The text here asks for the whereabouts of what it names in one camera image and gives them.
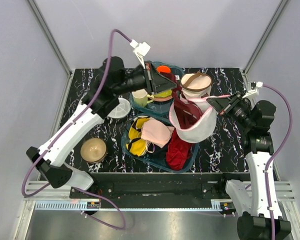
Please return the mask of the white mesh pink-zipper laundry bag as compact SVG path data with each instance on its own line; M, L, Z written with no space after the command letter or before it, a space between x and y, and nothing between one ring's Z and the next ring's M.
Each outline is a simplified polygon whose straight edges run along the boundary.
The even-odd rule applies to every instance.
M227 95L221 96L207 96L202 100L206 102L208 105L207 108L201 109L203 112L203 116L190 128L181 129L175 110L174 110L174 101L169 109L169 121L176 129L178 136L185 142L188 143L200 143L205 139L209 138L216 127L217 123L217 111L207 102L207 98L209 97L227 97Z

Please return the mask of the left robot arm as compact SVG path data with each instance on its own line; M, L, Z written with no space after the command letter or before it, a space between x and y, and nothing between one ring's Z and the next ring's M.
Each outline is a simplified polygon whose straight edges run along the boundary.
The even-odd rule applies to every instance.
M79 188L87 198L98 193L98 186L88 172L65 163L70 151L92 128L104 123L109 113L119 105L120 95L137 90L158 94L177 86L171 76L158 72L150 61L127 72L118 56L103 61L97 78L96 85L90 87L75 112L55 135L40 147L31 146L26 151L35 169L53 188L64 185Z

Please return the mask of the dark red bra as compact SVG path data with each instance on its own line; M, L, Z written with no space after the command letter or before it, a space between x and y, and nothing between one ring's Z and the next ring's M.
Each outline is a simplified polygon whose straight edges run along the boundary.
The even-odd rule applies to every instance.
M183 101L182 87L177 83L176 76L172 73L161 72L161 74L174 83L176 88L172 89L172 97L174 100L174 111L181 129L192 127L202 116L202 110L192 101Z

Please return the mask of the light pink bra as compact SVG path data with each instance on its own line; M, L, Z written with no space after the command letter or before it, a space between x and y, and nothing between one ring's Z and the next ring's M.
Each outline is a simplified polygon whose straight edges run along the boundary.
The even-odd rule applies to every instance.
M153 153L155 146L162 149L170 141L174 130L173 126L167 126L151 117L141 128L141 139L145 141L146 150Z

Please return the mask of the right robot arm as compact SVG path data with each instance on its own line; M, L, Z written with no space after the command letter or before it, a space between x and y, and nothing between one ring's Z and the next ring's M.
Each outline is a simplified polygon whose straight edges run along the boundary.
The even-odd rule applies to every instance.
M237 234L241 240L283 240L292 231L283 218L275 190L273 160L277 154L270 134L276 106L267 100L251 104L263 83L251 82L247 93L210 96L211 78L202 72L184 80L145 65L151 90L158 94L172 91L169 120L177 136L187 143L199 143L212 135L217 117L231 118L243 128L242 147L248 163L251 193L242 181L230 179L217 185L218 195L231 198L238 213Z

